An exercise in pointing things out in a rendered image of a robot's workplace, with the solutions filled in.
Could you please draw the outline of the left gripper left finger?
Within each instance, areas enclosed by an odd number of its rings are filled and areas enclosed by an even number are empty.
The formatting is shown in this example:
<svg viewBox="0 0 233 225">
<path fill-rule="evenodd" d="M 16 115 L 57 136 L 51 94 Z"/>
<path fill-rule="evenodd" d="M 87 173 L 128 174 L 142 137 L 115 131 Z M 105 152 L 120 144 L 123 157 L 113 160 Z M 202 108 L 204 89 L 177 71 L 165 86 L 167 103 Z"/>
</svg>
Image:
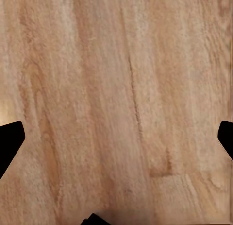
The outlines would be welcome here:
<svg viewBox="0 0 233 225">
<path fill-rule="evenodd" d="M 0 126 L 0 179 L 25 140 L 21 121 Z"/>
</svg>

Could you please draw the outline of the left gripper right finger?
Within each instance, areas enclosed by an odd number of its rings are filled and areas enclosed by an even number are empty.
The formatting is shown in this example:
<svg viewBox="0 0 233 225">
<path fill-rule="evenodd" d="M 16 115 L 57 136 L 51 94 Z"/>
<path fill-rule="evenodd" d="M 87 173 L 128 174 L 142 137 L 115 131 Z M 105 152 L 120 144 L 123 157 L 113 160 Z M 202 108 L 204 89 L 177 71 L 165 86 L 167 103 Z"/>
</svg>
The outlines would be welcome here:
<svg viewBox="0 0 233 225">
<path fill-rule="evenodd" d="M 233 123 L 222 121 L 218 130 L 217 137 L 233 160 Z"/>
</svg>

